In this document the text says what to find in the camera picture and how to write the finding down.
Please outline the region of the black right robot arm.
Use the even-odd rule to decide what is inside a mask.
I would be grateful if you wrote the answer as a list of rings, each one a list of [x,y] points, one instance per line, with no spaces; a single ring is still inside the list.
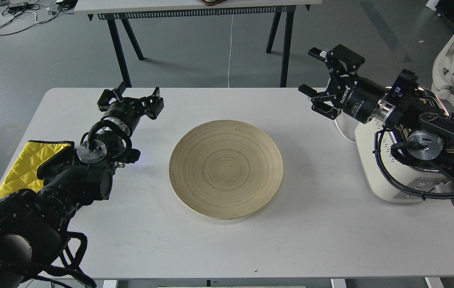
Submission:
[[[454,183],[454,117],[426,101],[414,72],[402,70],[388,88],[359,76],[357,71],[365,58],[342,44],[329,51],[313,47],[309,55],[323,62],[330,76],[323,92],[306,84],[298,88],[309,98],[313,111],[331,120],[345,113],[361,124],[381,121],[382,129],[374,134],[373,154],[386,181],[400,192],[422,200],[454,199],[454,191],[421,191],[402,184],[382,160],[384,133],[409,129],[411,133],[406,138],[391,146],[391,156],[406,166],[434,168]]]

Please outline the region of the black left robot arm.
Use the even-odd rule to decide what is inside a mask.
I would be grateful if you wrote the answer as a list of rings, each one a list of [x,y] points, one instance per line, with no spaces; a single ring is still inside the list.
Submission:
[[[68,286],[42,272],[97,287],[80,268],[88,238],[68,231],[69,222],[81,207],[110,198],[115,170],[139,160],[131,137],[140,118],[155,120],[164,108],[159,87],[141,98],[123,97],[125,90],[124,82],[104,90],[97,102],[104,115],[79,146],[71,142],[37,168],[42,188],[19,188],[0,199],[0,288],[28,280]]]

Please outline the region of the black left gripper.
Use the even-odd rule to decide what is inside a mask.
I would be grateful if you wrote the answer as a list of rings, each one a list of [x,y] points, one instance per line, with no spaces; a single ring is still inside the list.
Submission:
[[[155,87],[150,96],[124,102],[122,94],[126,88],[126,83],[121,82],[115,89],[105,89],[97,101],[97,106],[99,111],[104,112],[102,120],[113,122],[127,135],[132,136],[141,117],[147,116],[151,120],[158,118],[164,108],[164,100],[160,87]]]

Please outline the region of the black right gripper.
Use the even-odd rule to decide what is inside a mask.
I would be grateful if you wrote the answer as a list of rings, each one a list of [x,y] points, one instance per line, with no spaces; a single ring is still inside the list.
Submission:
[[[311,110],[330,120],[335,120],[342,110],[363,124],[373,118],[386,122],[391,117],[396,106],[384,100],[388,89],[357,73],[365,62],[362,55],[338,44],[328,51],[313,47],[309,56],[323,62],[330,76],[326,92],[306,84],[298,87],[311,102]]]

